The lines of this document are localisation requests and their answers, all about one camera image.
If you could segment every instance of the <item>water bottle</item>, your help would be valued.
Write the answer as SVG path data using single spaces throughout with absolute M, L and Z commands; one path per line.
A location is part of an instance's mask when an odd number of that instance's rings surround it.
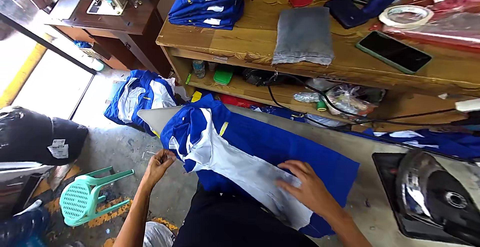
M 193 60 L 193 71 L 197 78 L 204 78 L 205 77 L 205 61 L 203 60 Z

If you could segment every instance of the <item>green container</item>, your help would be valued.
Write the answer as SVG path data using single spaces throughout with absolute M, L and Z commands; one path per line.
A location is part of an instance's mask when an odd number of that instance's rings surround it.
M 233 66 L 229 65 L 220 65 L 215 71 L 213 80 L 220 85 L 228 85 L 233 76 Z

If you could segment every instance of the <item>masking tape roll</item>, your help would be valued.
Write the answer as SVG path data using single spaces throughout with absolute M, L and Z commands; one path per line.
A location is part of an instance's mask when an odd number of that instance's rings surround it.
M 410 23 L 400 23 L 393 21 L 389 16 L 399 13 L 414 13 L 418 14 L 421 18 L 417 21 Z M 382 23 L 387 26 L 399 28 L 399 29 L 415 29 L 422 25 L 425 25 L 432 17 L 434 12 L 428 8 L 416 5 L 397 5 L 386 8 L 378 17 Z

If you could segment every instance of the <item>blue and white jacket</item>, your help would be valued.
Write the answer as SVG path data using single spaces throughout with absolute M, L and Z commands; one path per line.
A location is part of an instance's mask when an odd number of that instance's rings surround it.
M 323 218 L 273 186 L 278 178 L 299 184 L 276 166 L 286 160 L 308 162 L 342 207 L 359 167 L 325 146 L 233 113 L 211 95 L 178 111 L 160 140 L 185 163 L 187 172 L 197 173 L 205 190 L 256 199 L 291 227 L 316 238 L 334 232 Z
M 165 79 L 150 71 L 131 71 L 103 115 L 120 125 L 141 127 L 155 136 L 148 124 L 137 116 L 137 111 L 177 106 L 174 87 L 175 78 Z

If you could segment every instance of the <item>black bag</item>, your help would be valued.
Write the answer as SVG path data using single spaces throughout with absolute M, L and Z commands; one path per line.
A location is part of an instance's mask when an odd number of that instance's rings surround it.
M 61 118 L 19 107 L 0 109 L 0 162 L 38 162 L 64 165 L 80 155 L 88 129 Z M 53 140 L 65 140 L 68 158 L 55 158 L 47 148 Z

